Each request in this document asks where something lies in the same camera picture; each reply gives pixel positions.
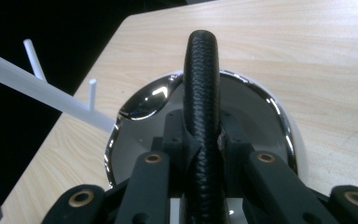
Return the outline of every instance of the wooden table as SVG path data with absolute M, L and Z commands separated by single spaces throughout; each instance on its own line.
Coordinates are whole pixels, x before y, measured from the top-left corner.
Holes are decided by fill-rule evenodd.
M 308 185 L 328 194 L 358 186 L 358 1 L 225 0 L 127 18 L 76 98 L 98 79 L 96 108 L 115 117 L 152 79 L 182 69 L 186 42 L 213 32 L 220 65 L 262 83 L 302 133 Z M 38 223 L 69 188 L 108 188 L 103 153 L 109 133 L 62 115 L 3 204 L 2 223 Z

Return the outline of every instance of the brass insert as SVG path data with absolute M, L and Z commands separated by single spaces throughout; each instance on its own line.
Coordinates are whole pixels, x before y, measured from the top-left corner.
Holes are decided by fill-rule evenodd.
M 69 205 L 72 207 L 81 207 L 90 203 L 94 199 L 94 192 L 90 189 L 82 189 L 73 194 L 69 199 Z
M 152 155 L 148 155 L 145 158 L 145 161 L 149 163 L 157 163 L 161 161 L 161 157 L 158 154 L 152 154 Z
M 260 153 L 257 158 L 263 162 L 275 162 L 275 157 L 268 153 Z

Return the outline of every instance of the white plastic rod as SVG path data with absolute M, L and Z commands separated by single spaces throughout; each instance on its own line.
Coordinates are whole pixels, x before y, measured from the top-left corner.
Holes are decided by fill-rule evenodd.
M 114 119 L 96 110 L 89 111 L 89 107 L 81 101 L 2 58 L 0 83 L 108 133 L 113 131 Z
M 93 111 L 95 107 L 95 92 L 97 91 L 97 79 L 93 78 L 89 81 L 89 111 Z
M 30 39 L 26 39 L 23 43 L 27 51 L 28 59 L 30 60 L 32 69 L 34 70 L 34 75 L 41 80 L 47 81 L 45 74 L 43 73 L 42 66 L 40 66 L 40 62 L 37 58 L 32 41 Z

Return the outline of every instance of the circular chrome plate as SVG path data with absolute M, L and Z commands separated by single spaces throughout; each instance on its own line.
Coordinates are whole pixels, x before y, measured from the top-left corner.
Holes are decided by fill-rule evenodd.
M 183 108 L 182 77 L 179 71 L 151 82 L 120 109 L 104 156 L 111 187 L 129 178 L 137 157 L 150 150 L 155 136 L 163 135 L 166 115 Z M 220 71 L 220 94 L 221 110 L 235 116 L 255 150 L 274 152 L 304 180 L 304 145 L 277 98 L 250 78 L 227 70 Z M 241 203 L 231 202 L 232 223 L 243 223 Z

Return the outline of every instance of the leather-wrapped handle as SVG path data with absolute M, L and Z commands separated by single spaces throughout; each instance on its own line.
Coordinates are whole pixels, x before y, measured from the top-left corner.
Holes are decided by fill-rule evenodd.
M 218 149 L 220 89 L 217 41 L 208 31 L 188 39 L 184 74 L 184 118 L 201 149 L 186 177 L 186 223 L 225 223 L 223 158 Z

